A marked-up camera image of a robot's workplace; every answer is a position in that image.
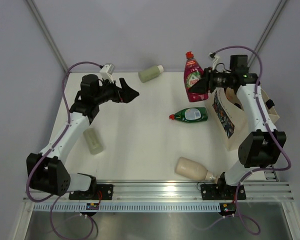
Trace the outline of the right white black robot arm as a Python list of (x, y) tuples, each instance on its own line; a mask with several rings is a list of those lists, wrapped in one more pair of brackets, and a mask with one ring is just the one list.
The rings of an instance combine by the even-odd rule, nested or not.
[(223, 199), (235, 191), (250, 175), (265, 171), (284, 153), (285, 132), (278, 131), (262, 100), (261, 74), (251, 73), (247, 55), (232, 55), (230, 71), (219, 72), (210, 66), (203, 70), (200, 80), (189, 91), (207, 94), (217, 88), (234, 90), (247, 118), (248, 135), (238, 147), (238, 160), (218, 179), (216, 192)]

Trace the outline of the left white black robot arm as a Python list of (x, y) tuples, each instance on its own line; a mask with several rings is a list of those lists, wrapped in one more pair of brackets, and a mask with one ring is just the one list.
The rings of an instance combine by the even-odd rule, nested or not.
[(62, 196), (67, 192), (80, 191), (86, 199), (93, 199), (98, 192), (92, 184), (92, 176), (83, 173), (68, 173), (65, 163), (75, 143), (87, 130), (100, 111), (100, 105), (108, 101), (130, 103), (139, 96), (124, 78), (120, 86), (108, 79), (100, 80), (95, 74), (82, 77), (80, 90), (68, 109), (67, 121), (40, 153), (30, 153), (26, 159), (28, 179), (26, 189)]

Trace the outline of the large magenta dish soap bottle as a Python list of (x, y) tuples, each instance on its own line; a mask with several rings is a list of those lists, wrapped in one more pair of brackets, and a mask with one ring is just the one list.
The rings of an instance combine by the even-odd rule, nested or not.
[(205, 101), (209, 95), (207, 93), (192, 93), (189, 91), (202, 77), (204, 71), (195, 59), (194, 54), (188, 51), (186, 54), (186, 62), (183, 74), (184, 87), (186, 90), (187, 98), (190, 103)]

